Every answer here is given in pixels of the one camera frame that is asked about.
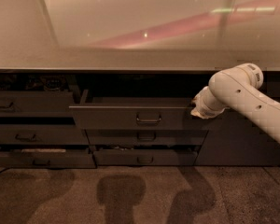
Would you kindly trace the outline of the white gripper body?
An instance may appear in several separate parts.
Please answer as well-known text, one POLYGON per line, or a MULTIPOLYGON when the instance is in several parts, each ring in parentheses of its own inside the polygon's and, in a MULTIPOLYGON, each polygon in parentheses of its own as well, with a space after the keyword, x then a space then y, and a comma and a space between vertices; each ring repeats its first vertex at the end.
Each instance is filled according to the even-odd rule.
POLYGON ((190 114, 201 119, 215 118, 227 108, 213 95, 208 86, 198 92, 192 103, 194 108, 190 111, 190 114))

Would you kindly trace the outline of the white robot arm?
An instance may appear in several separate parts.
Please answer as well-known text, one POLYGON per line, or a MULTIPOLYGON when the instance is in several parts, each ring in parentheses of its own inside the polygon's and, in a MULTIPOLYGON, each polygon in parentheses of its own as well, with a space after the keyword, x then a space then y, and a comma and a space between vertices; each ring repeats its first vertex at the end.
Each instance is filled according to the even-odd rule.
POLYGON ((261 69, 253 63, 216 72, 194 97, 190 114, 212 119, 230 107, 280 144, 280 103, 259 91, 263 80, 261 69))

